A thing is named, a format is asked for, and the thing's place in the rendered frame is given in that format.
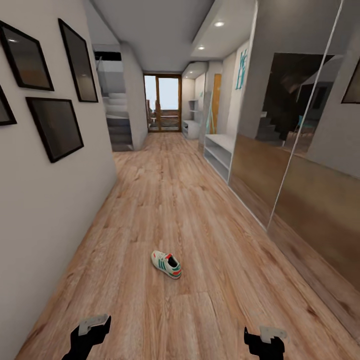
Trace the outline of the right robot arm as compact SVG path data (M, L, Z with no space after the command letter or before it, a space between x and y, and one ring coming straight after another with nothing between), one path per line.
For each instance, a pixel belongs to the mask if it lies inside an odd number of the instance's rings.
M261 335L244 333L244 343L249 345L250 353L259 356L259 360L284 360L285 345L280 338L286 339L287 331L268 325L260 325L259 330Z

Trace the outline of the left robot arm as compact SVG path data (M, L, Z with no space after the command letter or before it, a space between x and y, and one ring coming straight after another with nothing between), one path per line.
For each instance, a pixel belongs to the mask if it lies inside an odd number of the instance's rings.
M81 319L79 327L70 335L71 349L62 360L86 360L92 347L104 342L111 319L107 313Z

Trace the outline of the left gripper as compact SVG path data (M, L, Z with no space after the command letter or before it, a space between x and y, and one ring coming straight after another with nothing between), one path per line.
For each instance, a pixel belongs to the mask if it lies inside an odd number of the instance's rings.
M91 326L91 329L86 335L79 335L79 329L74 330L70 335L71 349L75 346L83 346L89 354L92 347L97 344L102 344L105 340L105 335L110 331L112 317L109 316L104 324Z

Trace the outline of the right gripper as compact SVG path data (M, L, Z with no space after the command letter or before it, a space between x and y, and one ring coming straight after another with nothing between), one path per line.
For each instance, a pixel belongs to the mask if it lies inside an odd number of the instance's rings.
M266 343L262 342L259 335L250 334L246 331L244 333L244 343L249 345L249 351L252 355L259 356L259 360L261 360L265 352L272 352L279 360L284 360L285 345L279 338L272 337L271 343Z

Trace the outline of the gym shoe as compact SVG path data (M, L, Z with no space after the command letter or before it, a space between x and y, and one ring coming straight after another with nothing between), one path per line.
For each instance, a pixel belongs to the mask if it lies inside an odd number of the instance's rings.
M180 263L172 254L162 253L155 250L151 254L151 260L153 265L160 271L166 273L173 279L179 279L182 275L182 269Z

